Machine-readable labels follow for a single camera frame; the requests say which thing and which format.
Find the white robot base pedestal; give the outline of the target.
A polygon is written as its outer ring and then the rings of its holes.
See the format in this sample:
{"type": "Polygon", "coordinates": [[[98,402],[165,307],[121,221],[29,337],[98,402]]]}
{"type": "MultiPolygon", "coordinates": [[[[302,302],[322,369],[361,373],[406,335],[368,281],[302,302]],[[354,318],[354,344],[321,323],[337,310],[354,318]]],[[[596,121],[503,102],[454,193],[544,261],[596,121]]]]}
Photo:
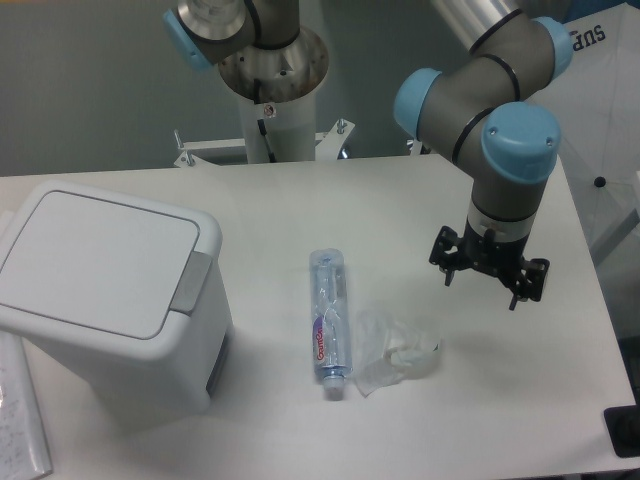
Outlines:
{"type": "Polygon", "coordinates": [[[244,139],[266,122],[269,132],[316,133],[316,94],[326,78],[329,54],[322,39],[302,27],[298,37],[278,50],[249,46],[219,64],[235,94],[244,139]]]}

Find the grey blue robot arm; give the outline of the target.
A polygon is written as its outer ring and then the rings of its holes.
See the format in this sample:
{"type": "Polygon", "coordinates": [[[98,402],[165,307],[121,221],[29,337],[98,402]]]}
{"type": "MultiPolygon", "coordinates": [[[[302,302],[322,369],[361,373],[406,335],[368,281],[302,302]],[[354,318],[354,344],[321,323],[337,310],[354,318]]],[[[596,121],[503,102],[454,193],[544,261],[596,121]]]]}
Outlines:
{"type": "MultiPolygon", "coordinates": [[[[549,263],[523,255],[561,132],[531,95],[569,66],[572,41],[548,17],[514,1],[439,1],[436,10],[467,49],[451,75],[423,68],[399,88],[396,123],[471,177],[465,229],[443,227],[429,260],[447,279],[472,269],[514,302],[543,295],[549,263]]],[[[241,107],[252,163],[313,161],[315,93],[328,71],[324,42],[300,21],[296,1],[181,1],[163,16],[194,69],[217,67],[241,107]]]]}

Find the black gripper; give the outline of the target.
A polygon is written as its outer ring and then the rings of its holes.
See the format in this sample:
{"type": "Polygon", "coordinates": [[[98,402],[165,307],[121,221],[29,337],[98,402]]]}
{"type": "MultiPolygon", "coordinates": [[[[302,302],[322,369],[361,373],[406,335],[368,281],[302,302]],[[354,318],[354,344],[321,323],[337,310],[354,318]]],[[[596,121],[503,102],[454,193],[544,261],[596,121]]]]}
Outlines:
{"type": "Polygon", "coordinates": [[[530,219],[498,221],[487,216],[468,216],[463,237],[448,226],[436,236],[429,263],[445,275],[450,286],[458,271],[472,269],[498,279],[512,293],[509,310],[519,302],[542,299],[550,261],[526,260],[524,247],[530,234],[530,219]]]}

